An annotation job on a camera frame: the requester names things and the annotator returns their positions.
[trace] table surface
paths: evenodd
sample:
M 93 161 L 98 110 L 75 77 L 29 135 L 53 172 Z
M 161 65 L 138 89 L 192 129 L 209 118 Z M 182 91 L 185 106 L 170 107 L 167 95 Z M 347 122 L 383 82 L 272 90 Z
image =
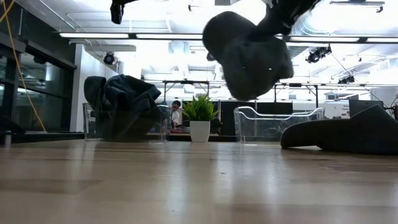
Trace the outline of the table surface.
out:
M 398 158 L 278 144 L 0 148 L 0 223 L 398 223 Z

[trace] yellow cable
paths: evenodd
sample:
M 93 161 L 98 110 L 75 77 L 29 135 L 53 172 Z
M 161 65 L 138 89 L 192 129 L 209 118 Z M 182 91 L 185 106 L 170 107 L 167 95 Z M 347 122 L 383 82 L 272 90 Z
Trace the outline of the yellow cable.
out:
M 43 125 L 43 122 L 42 122 L 42 120 L 40 119 L 39 115 L 37 114 L 37 111 L 36 111 L 36 109 L 35 109 L 35 106 L 33 105 L 32 100 L 30 99 L 29 93 L 28 93 L 28 91 L 27 91 L 26 84 L 25 84 L 25 80 L 24 80 L 24 76 L 22 75 L 22 71 L 21 71 L 21 66 L 19 65 L 17 52 L 15 51 L 14 40 L 12 39 L 11 26 L 10 26 L 10 22 L 9 22 L 9 20 L 8 20 L 7 13 L 10 11 L 11 6 L 14 4 L 14 2 L 15 2 L 15 0 L 12 0 L 12 2 L 11 2 L 11 4 L 10 4 L 10 6 L 8 7 L 8 9 L 6 9 L 6 3 L 5 3 L 5 2 L 3 3 L 3 7 L 4 7 L 4 12 L 5 12 L 5 13 L 4 13 L 4 15 L 0 18 L 0 23 L 2 22 L 2 20 L 4 19 L 4 17 L 6 17 L 6 22 L 7 22 L 7 26 L 8 26 L 8 33 L 9 33 L 9 35 L 10 35 L 10 41 L 11 41 L 11 46 L 12 46 L 12 51 L 14 52 L 14 57 L 15 57 L 15 61 L 16 61 L 16 63 L 17 63 L 17 68 L 18 68 L 19 75 L 21 76 L 22 84 L 24 85 L 27 98 L 28 98 L 28 100 L 29 100 L 30 106 L 31 106 L 32 109 L 33 109 L 33 112 L 34 112 L 35 115 L 36 115 L 36 118 L 39 120 L 39 123 L 40 123 L 40 125 L 41 125 L 43 131 L 46 131 L 46 130 L 45 130 L 45 127 L 44 127 L 44 125 Z
M 8 9 L 4 8 L 4 14 L 1 16 L 0 18 L 0 23 L 2 22 L 2 20 L 8 15 L 8 12 L 11 10 L 11 7 L 14 5 L 15 0 L 13 0 L 10 4 L 10 6 L 8 7 Z

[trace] glass wall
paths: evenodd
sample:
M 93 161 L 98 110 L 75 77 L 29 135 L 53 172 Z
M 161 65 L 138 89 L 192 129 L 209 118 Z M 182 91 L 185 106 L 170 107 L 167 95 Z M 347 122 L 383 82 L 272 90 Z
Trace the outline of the glass wall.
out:
M 25 83 L 56 95 L 67 95 L 67 71 L 30 54 L 21 55 L 21 70 Z
M 4 98 L 4 85 L 0 84 L 0 114 L 2 114 L 2 99 Z
M 48 132 L 69 131 L 73 71 L 27 53 L 20 54 L 20 65 L 27 89 L 16 61 L 0 57 L 0 114 L 26 131 L 43 131 L 34 107 Z
M 29 91 L 30 100 L 48 131 L 62 130 L 63 100 L 55 96 Z M 42 127 L 37 119 L 26 91 L 18 88 L 16 102 L 16 122 L 25 130 L 41 131 Z

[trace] white pot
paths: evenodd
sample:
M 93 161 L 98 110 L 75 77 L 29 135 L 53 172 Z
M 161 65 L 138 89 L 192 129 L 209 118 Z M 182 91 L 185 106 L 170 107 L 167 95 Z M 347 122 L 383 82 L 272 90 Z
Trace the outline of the white pot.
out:
M 192 142 L 208 142 L 210 136 L 210 121 L 190 121 Z

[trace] window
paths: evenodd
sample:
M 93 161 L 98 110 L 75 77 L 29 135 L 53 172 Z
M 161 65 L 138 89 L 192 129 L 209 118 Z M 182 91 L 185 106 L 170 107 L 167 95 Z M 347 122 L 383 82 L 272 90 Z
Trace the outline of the window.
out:
M 64 99 L 28 90 L 30 99 L 47 131 L 62 131 L 68 129 L 64 119 Z M 27 131 L 42 131 L 26 95 L 25 89 L 18 88 L 16 102 L 16 123 Z
M 7 58 L 0 55 L 0 78 L 6 77 Z
M 21 70 L 26 85 L 43 91 L 68 96 L 71 91 L 65 88 L 71 85 L 72 74 L 57 67 L 43 58 L 30 54 L 21 55 Z

